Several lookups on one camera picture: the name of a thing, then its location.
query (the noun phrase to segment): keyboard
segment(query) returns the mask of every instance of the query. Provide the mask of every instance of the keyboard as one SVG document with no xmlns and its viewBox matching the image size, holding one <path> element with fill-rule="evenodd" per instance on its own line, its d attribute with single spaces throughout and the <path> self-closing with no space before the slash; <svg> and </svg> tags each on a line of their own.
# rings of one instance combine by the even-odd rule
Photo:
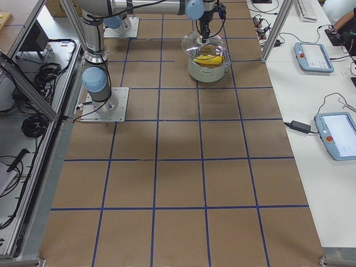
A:
<svg viewBox="0 0 356 267">
<path fill-rule="evenodd" d="M 311 0 L 295 0 L 296 8 L 298 9 L 302 20 L 317 22 L 318 16 L 315 14 L 310 1 Z"/>
</svg>

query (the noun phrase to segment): white pot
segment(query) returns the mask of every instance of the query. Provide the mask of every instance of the white pot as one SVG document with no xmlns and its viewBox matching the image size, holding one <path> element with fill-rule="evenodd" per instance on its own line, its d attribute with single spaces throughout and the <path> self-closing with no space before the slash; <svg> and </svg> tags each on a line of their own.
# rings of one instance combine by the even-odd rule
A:
<svg viewBox="0 0 356 267">
<path fill-rule="evenodd" d="M 225 55 L 225 59 L 221 65 L 215 68 L 203 67 L 193 61 L 192 57 L 188 58 L 188 72 L 191 77 L 200 82 L 216 82 L 223 78 L 230 66 L 229 55 Z"/>
</svg>

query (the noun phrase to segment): floor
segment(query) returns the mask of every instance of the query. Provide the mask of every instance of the floor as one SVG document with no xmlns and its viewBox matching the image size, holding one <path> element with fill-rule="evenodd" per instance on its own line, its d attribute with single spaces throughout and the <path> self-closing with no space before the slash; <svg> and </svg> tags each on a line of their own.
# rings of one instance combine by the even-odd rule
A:
<svg viewBox="0 0 356 267">
<path fill-rule="evenodd" d="M 186 17 L 139 15 L 106 40 L 125 123 L 74 126 L 40 249 L 46 266 L 318 266 L 323 251 L 245 2 L 226 2 L 232 61 L 193 80 Z M 216 31 L 221 22 L 214 20 Z"/>
</svg>

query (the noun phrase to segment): power adapter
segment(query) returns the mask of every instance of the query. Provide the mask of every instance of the power adapter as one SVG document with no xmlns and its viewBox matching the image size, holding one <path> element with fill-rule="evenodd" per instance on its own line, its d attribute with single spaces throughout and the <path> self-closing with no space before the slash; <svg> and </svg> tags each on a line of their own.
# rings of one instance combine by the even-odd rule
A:
<svg viewBox="0 0 356 267">
<path fill-rule="evenodd" d="M 288 126 L 292 130 L 303 132 L 305 134 L 310 133 L 310 129 L 311 129 L 310 125 L 301 123 L 299 121 L 291 121 L 290 123 L 285 122 L 284 125 Z"/>
</svg>

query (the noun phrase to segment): yellow object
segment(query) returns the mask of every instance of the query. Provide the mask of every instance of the yellow object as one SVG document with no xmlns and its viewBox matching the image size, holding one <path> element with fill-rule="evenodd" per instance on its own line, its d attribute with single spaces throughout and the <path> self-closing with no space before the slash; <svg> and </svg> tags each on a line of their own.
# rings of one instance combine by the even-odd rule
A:
<svg viewBox="0 0 356 267">
<path fill-rule="evenodd" d="M 5 26 L 8 19 L 11 17 L 9 12 L 0 12 L 0 31 Z"/>
<path fill-rule="evenodd" d="M 221 56 L 204 55 L 193 59 L 195 63 L 203 66 L 217 67 L 222 64 L 224 58 Z"/>
</svg>

